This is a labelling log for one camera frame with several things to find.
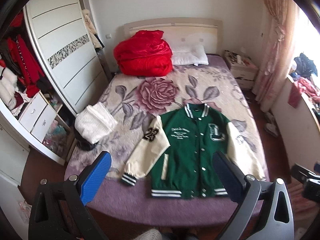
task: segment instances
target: jacket pocket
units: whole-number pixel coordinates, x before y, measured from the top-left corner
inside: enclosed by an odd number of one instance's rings
[[[162,173],[161,173],[161,179],[162,180],[165,180],[167,178],[168,159],[169,159],[169,155],[168,154],[164,154]]]

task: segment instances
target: metal bolt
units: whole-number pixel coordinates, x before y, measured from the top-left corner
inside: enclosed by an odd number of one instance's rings
[[[256,179],[256,178],[255,178],[253,175],[251,175],[251,174],[247,175],[246,177],[247,177],[247,180],[249,180],[249,181],[254,181],[254,180]]]
[[[47,179],[41,179],[40,184],[44,185],[44,184],[47,184],[47,182],[48,182]]]
[[[70,177],[69,177],[69,180],[70,181],[76,181],[78,179],[78,176],[77,175],[71,175]]]
[[[281,178],[276,179],[276,182],[280,185],[284,184],[284,181]]]

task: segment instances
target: white pillow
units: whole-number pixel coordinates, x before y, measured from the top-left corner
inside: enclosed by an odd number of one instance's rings
[[[209,65],[208,57],[202,45],[171,47],[171,50],[173,65]]]

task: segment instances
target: nightstand drawer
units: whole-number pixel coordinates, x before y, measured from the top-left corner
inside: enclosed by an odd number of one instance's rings
[[[238,70],[238,69],[230,69],[231,74],[234,78],[241,77],[246,80],[254,80],[256,72],[249,72],[245,70]]]
[[[33,126],[35,125],[38,117],[42,113],[43,109],[47,105],[46,101],[42,98],[40,93],[38,93],[27,108],[23,111],[19,118],[19,122],[23,125],[28,132],[31,132]]]
[[[31,134],[42,142],[56,115],[55,110],[50,105],[47,105],[36,122]]]
[[[242,89],[251,89],[254,84],[254,81],[250,81],[250,80],[236,79],[236,81],[239,87]]]

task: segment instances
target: red satin comforter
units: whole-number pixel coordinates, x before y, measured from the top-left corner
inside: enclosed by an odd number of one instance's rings
[[[131,76],[161,77],[172,70],[172,51],[162,40],[163,31],[138,31],[113,50],[122,73]]]

